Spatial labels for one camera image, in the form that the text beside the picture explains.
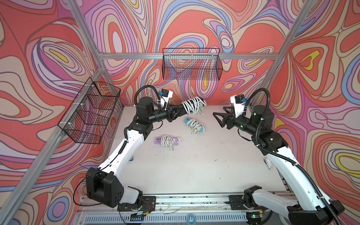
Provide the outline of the black power strip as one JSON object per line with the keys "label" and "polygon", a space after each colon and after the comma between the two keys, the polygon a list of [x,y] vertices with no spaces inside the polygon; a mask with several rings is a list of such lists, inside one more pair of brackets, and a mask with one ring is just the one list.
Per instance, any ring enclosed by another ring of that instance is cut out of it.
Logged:
{"label": "black power strip", "polygon": [[181,103],[187,114],[203,114],[204,107],[207,106],[205,100],[200,97],[194,97]]}

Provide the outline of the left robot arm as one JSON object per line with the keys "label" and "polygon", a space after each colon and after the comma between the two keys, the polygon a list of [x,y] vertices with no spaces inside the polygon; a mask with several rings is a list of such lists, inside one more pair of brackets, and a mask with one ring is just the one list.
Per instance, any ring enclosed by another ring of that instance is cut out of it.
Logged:
{"label": "left robot arm", "polygon": [[152,85],[145,85],[135,93],[136,114],[133,121],[124,128],[124,139],[106,161],[97,168],[90,168],[84,178],[87,197],[96,201],[96,205],[114,208],[123,203],[137,206],[142,204],[142,191],[123,186],[120,176],[136,149],[153,131],[155,122],[172,122],[192,112],[186,102],[174,106],[169,104],[170,97],[170,91],[162,89],[158,92]]}

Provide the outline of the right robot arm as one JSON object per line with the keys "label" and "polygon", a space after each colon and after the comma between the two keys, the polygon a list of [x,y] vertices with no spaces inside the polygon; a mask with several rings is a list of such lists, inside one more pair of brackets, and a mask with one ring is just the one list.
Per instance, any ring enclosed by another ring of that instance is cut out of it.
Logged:
{"label": "right robot arm", "polygon": [[248,209],[265,207],[292,225],[328,225],[331,222],[340,225],[339,215],[345,207],[318,187],[284,138],[272,130],[274,113],[270,103],[270,92],[259,88],[249,98],[232,96],[232,106],[225,106],[223,112],[214,112],[213,116],[222,128],[237,128],[250,134],[250,141],[276,167],[296,199],[287,199],[254,185],[244,190],[239,203]]}

